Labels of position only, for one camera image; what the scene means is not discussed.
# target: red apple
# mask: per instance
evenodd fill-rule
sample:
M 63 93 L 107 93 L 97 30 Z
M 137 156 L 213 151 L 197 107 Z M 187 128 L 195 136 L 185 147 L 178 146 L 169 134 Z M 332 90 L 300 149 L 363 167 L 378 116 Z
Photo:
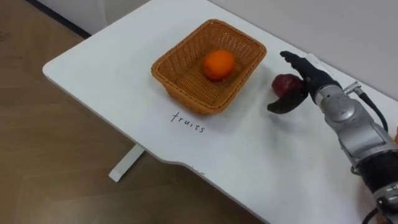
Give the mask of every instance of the red apple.
M 301 79 L 293 74 L 277 75 L 272 82 L 272 89 L 274 89 L 278 97 L 283 96 L 288 90 L 292 88 L 300 88 L 302 85 Z

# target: brown basket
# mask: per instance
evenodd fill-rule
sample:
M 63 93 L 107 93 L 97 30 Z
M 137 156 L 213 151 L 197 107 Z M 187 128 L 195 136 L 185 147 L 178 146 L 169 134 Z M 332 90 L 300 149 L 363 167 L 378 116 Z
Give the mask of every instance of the brown basket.
M 207 53 L 225 49 L 235 59 L 234 72 L 223 81 L 212 82 L 203 72 Z M 220 113 L 227 108 L 267 49 L 245 33 L 217 19 L 194 30 L 152 66 L 153 76 L 171 97 L 199 114 Z

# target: table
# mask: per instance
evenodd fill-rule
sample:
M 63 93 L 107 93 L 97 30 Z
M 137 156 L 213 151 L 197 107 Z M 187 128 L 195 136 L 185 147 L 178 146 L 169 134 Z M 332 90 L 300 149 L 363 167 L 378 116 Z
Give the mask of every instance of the table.
M 262 42 L 268 54 L 226 111 L 202 117 L 168 97 L 150 66 L 211 18 Z M 163 162 L 189 167 L 265 222 L 360 223 L 373 207 L 369 193 L 350 173 L 322 112 L 309 99 L 282 116 L 266 110 L 276 99 L 273 78 L 296 73 L 279 56 L 281 50 L 304 54 L 208 1 L 151 0 L 53 59 L 43 71 L 137 143 L 110 174 L 115 180 L 146 150 Z M 354 82 L 325 66 L 343 86 Z M 394 134 L 398 103 L 366 85 L 363 90 Z M 179 123 L 176 116 L 204 130 Z

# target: wall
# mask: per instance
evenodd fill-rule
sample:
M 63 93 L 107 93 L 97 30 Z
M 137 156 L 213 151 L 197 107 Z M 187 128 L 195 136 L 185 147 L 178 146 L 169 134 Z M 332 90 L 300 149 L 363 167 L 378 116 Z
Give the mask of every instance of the wall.
M 107 26 L 104 0 L 39 0 L 90 34 Z
M 398 100 L 397 0 L 210 1 Z
M 147 2 L 149 2 L 149 0 L 104 0 L 104 8 L 108 25 Z

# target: white table leg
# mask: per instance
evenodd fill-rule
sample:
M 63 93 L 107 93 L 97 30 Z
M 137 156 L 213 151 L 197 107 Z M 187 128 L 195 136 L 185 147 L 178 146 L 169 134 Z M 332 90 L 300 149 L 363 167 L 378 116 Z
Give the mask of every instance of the white table leg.
M 136 144 L 124 157 L 123 159 L 113 168 L 109 173 L 109 177 L 115 182 L 119 182 L 120 178 L 127 172 L 127 170 L 137 161 L 138 157 L 145 150 Z

